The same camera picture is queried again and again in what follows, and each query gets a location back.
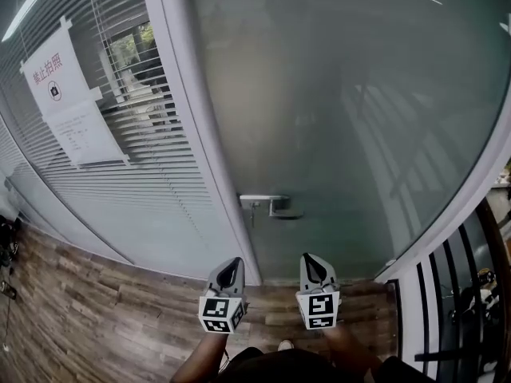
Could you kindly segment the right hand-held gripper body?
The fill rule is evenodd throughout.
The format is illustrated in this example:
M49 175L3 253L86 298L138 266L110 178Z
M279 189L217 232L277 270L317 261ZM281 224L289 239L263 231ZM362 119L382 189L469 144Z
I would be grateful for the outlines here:
M321 330L335 327L340 292L333 286L315 290L299 291L295 295L299 311L307 330Z

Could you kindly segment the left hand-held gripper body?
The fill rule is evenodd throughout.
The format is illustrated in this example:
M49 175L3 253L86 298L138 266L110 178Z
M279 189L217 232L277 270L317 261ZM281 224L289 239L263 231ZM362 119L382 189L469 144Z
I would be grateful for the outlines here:
M233 334L247 311L243 286L221 290L210 285L200 296L198 318L209 333Z

